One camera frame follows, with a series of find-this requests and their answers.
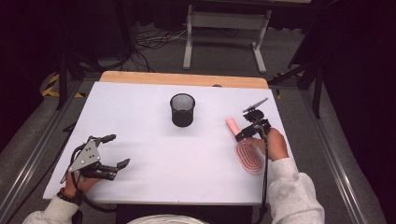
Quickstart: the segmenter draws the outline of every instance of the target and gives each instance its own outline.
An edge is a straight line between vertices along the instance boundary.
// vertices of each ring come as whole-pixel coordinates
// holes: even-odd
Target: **chair leg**
[[[265,31],[267,30],[270,17],[271,17],[271,10],[268,10],[265,13],[265,17],[262,18],[262,27],[260,29],[259,38],[257,39],[257,42],[251,43],[260,73],[265,73],[267,71],[264,65],[264,61],[262,59],[262,52],[260,51],[260,48],[262,47],[262,40],[264,39]]]
[[[188,70],[191,66],[192,54],[192,5],[189,5],[189,15],[187,16],[187,43],[186,51],[184,53],[183,69]]]

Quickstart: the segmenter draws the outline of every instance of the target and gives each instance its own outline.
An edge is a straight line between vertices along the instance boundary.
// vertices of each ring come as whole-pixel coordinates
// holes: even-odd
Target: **mesh cup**
[[[172,121],[177,127],[187,127],[192,124],[195,100],[186,93],[176,94],[171,99]]]

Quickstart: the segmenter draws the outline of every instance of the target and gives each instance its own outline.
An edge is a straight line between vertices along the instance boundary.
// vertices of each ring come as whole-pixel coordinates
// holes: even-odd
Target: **handle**
[[[233,117],[229,117],[225,121],[227,122],[227,125],[230,128],[231,132],[233,132],[233,135],[239,134],[238,126],[236,126],[236,123],[233,120]]]
[[[107,135],[107,136],[105,136],[105,137],[102,137],[102,138],[100,139],[100,141],[101,141],[102,143],[108,143],[108,142],[110,142],[110,141],[113,141],[114,139],[116,139],[116,135],[115,135],[115,134],[111,134],[111,135]]]

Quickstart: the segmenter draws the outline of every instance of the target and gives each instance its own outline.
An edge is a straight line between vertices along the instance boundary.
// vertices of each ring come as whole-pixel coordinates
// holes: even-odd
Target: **person's arm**
[[[78,183],[78,188],[87,193],[98,181],[100,179],[87,178],[84,182]],[[71,224],[72,216],[77,212],[80,202],[75,198],[76,188],[70,174],[67,174],[65,187],[60,190],[60,193],[58,194],[61,197],[58,194],[53,196],[46,210],[33,212],[23,221],[23,224]]]
[[[308,175],[298,172],[283,135],[271,129],[267,139],[275,178],[268,189],[273,223],[324,223],[324,209],[317,201],[314,183]],[[263,140],[248,141],[265,153]]]

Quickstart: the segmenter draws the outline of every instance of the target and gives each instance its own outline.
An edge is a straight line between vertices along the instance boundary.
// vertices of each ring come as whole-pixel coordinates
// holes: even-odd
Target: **white sleeve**
[[[78,206],[54,196],[44,212],[33,212],[23,224],[71,224]]]
[[[312,179],[299,173],[294,159],[272,162],[275,181],[268,195],[273,224],[324,223],[324,209],[317,201]]]

